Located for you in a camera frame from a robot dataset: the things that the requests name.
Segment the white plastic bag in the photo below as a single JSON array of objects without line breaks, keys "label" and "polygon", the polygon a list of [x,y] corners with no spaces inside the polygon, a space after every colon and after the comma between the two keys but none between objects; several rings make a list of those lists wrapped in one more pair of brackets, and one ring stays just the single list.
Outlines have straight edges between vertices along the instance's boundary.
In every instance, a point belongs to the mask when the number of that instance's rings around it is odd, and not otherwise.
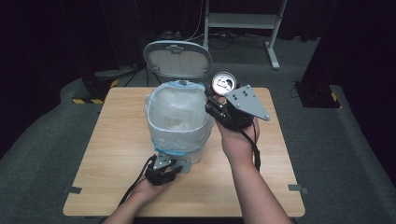
[{"label": "white plastic bag", "polygon": [[214,125],[205,112],[205,87],[189,81],[163,83],[147,97],[145,108],[155,150],[169,155],[200,150]]}]

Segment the can top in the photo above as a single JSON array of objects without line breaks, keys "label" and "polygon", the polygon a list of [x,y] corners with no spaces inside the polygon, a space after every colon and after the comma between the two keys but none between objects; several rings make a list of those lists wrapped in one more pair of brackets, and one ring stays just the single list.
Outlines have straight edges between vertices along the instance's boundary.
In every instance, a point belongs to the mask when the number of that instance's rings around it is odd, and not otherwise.
[{"label": "can top", "polygon": [[229,72],[219,72],[213,76],[212,89],[218,95],[225,95],[227,92],[235,90],[236,79]]},{"label": "can top", "polygon": [[212,68],[209,51],[187,41],[155,41],[146,45],[143,55],[147,68],[163,77],[205,77]]}]

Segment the white metal stand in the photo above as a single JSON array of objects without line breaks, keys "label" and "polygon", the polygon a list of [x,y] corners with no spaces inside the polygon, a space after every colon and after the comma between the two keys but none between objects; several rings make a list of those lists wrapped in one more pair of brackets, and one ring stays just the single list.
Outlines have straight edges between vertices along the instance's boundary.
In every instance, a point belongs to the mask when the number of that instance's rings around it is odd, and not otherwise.
[{"label": "white metal stand", "polygon": [[208,49],[209,27],[273,30],[270,41],[265,42],[265,48],[267,49],[273,69],[278,70],[280,68],[274,52],[274,44],[288,0],[282,0],[280,9],[275,15],[209,13],[209,1],[210,0],[206,0],[205,6],[205,33],[203,44],[205,49]]}]

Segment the person's right arm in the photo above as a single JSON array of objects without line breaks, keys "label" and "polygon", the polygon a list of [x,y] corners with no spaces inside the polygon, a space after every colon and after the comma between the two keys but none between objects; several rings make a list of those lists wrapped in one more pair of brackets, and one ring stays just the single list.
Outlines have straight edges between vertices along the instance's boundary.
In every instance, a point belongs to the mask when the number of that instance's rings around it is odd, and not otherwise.
[{"label": "person's right arm", "polygon": [[[258,139],[260,130],[257,119],[254,122]],[[218,127],[224,153],[231,165],[233,182],[245,223],[291,223],[285,210],[254,166],[249,141],[241,133],[225,129],[219,123]],[[253,125],[244,131],[254,139]]]}]

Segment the black floor base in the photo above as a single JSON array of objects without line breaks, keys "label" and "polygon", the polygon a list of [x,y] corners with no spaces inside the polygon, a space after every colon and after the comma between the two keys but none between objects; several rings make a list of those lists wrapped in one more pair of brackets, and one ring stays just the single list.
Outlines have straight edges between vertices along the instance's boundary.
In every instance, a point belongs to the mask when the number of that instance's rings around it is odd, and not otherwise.
[{"label": "black floor base", "polygon": [[330,87],[312,90],[307,88],[300,82],[294,84],[303,107],[316,107],[316,108],[340,108],[341,105],[337,100],[334,92]]}]

